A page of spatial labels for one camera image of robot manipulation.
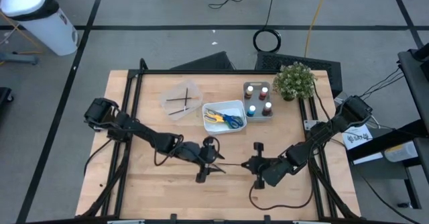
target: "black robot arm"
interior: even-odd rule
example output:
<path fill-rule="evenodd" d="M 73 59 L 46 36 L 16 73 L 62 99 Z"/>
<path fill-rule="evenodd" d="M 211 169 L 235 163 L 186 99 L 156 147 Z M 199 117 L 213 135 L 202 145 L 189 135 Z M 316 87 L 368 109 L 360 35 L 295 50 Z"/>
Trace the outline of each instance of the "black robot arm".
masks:
<path fill-rule="evenodd" d="M 149 142 L 159 154 L 197 164 L 200 166 L 200 171 L 196 175 L 196 181 L 199 183 L 203 183 L 211 172 L 224 172 L 220 168 L 208 166 L 217 158 L 224 159 L 213 144 L 216 141 L 219 146 L 219 141 L 214 137 L 206 137 L 202 147 L 194 142 L 183 142 L 183 135 L 158 133 L 126 112 L 120 111 L 116 102 L 104 98 L 95 99 L 84 117 L 91 128 L 107 129 L 109 139 L 126 142 L 131 135 L 135 135 Z"/>
<path fill-rule="evenodd" d="M 338 132 L 359 127 L 371 117 L 372 108 L 358 96 L 349 97 L 336 108 L 335 116 L 328 122 L 313 126 L 305 142 L 288 147 L 277 158 L 262 158 L 263 145 L 255 143 L 257 156 L 242 163 L 242 167 L 257 175 L 255 188 L 264 188 L 264 181 L 276 186 L 286 174 L 298 173 L 308 162 L 313 150 L 323 146 Z"/>

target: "white container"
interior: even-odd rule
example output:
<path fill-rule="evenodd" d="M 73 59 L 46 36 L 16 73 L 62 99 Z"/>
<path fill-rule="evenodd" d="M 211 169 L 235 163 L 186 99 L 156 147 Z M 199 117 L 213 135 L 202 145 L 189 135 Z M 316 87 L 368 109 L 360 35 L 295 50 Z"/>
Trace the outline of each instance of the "white container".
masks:
<path fill-rule="evenodd" d="M 78 32 L 55 0 L 1 0 L 0 9 L 57 55 L 77 50 Z"/>
<path fill-rule="evenodd" d="M 406 142 L 399 146 L 388 148 L 384 151 L 384 156 L 390 162 L 399 162 L 402 160 L 407 160 L 410 158 L 415 158 L 418 156 L 414 142 Z"/>
<path fill-rule="evenodd" d="M 186 108 L 185 108 L 185 98 L 186 89 L 188 89 L 188 97 L 191 99 L 186 100 Z M 202 104 L 202 93 L 200 89 L 196 86 L 195 82 L 191 80 L 185 80 L 180 84 L 176 85 L 174 88 L 162 93 L 160 95 L 161 106 L 168 115 L 168 117 L 175 121 L 179 120 L 183 116 L 187 115 L 195 111 Z"/>
<path fill-rule="evenodd" d="M 244 112 L 243 102 L 239 100 L 225 101 L 220 103 L 206 103 L 202 106 L 202 116 L 206 113 L 206 109 L 214 110 L 230 116 L 238 116 L 243 120 L 243 126 L 237 129 L 230 129 L 226 123 L 211 123 L 204 120 L 204 128 L 209 135 L 216 135 L 222 133 L 233 133 L 243 130 L 246 125 L 246 117 Z"/>

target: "wooden tabletop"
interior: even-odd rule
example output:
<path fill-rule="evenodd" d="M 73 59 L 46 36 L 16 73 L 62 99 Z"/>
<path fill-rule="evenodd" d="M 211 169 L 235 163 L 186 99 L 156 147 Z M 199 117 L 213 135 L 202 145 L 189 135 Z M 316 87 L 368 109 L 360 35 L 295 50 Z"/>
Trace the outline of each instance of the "wooden tabletop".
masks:
<path fill-rule="evenodd" d="M 333 116 L 335 108 L 326 72 L 314 71 L 314 74 L 318 79 L 318 94 L 329 115 Z M 158 100 L 162 92 L 186 79 L 192 79 L 203 92 L 203 104 L 241 100 L 244 82 L 272 83 L 273 78 L 274 75 L 266 74 L 145 74 L 137 118 L 155 131 L 181 133 L 185 141 L 201 144 L 208 135 L 204 130 L 201 108 L 180 120 L 172 121 L 164 113 Z M 127 71 L 112 71 L 105 97 L 121 104 L 126 79 Z M 133 88 L 131 92 L 128 109 L 131 109 Z M 221 154 L 226 158 L 217 162 L 240 164 L 248 161 L 256 153 L 253 150 L 253 142 L 265 144 L 263 156 L 268 158 L 276 157 L 291 144 L 304 140 L 298 101 L 286 102 L 276 93 L 271 93 L 271 101 L 274 115 L 270 121 L 248 123 L 240 132 L 217 135 L 221 142 Z M 325 120 L 317 100 L 316 106 L 319 119 Z M 335 139 L 341 141 L 341 136 L 338 134 Z M 105 132 L 96 133 L 92 152 L 106 140 Z M 76 214 L 85 212 L 106 185 L 112 151 L 113 144 L 97 154 L 88 165 Z M 326 145 L 325 152 L 332 186 L 350 209 L 360 215 L 344 147 L 330 142 Z M 248 197 L 255 176 L 240 166 L 222 168 L 226 174 L 212 173 L 207 176 L 205 183 L 198 184 L 195 182 L 197 165 L 169 159 L 164 165 L 155 167 L 154 149 L 146 141 L 135 137 L 131 147 L 121 218 L 169 219 L 170 214 L 175 213 L 179 219 L 261 220 L 264 215 L 271 215 L 273 220 L 317 219 L 314 198 L 302 209 L 256 209 Z M 321 189 L 322 196 L 325 196 L 326 193 Z M 260 207 L 277 204 L 301 205 L 308 199 L 310 191 L 310 174 L 305 167 L 295 176 L 285 176 L 276 187 L 266 184 L 264 190 L 254 190 L 252 199 Z M 111 207 L 114 206 L 116 194 L 115 189 Z M 325 215 L 328 215 L 327 206 L 324 198 Z"/>

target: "green plant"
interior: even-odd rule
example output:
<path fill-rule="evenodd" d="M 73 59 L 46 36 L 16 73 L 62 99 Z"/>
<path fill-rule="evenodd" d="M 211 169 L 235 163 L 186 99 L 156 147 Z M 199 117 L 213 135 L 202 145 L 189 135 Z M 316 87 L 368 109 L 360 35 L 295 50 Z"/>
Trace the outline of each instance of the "green plant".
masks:
<path fill-rule="evenodd" d="M 273 89 L 282 94 L 284 99 L 307 99 L 313 96 L 314 80 L 316 78 L 310 68 L 295 62 L 292 66 L 280 68 L 280 73 L 274 78 Z"/>

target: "white paper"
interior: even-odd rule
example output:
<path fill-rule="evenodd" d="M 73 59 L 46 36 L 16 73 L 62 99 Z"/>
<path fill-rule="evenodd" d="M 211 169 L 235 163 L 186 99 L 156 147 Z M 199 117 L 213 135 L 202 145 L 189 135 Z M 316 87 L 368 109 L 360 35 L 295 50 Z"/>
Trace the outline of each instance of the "white paper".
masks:
<path fill-rule="evenodd" d="M 350 127 L 343 133 L 343 141 L 348 150 L 351 150 L 361 144 L 364 144 L 371 140 L 373 136 L 368 130 L 366 125 L 362 125 L 361 127 Z M 382 158 L 383 154 L 377 153 L 364 158 L 360 158 L 358 160 L 353 161 L 354 164 L 360 164 L 364 162 L 368 162 L 371 160 L 376 160 Z"/>

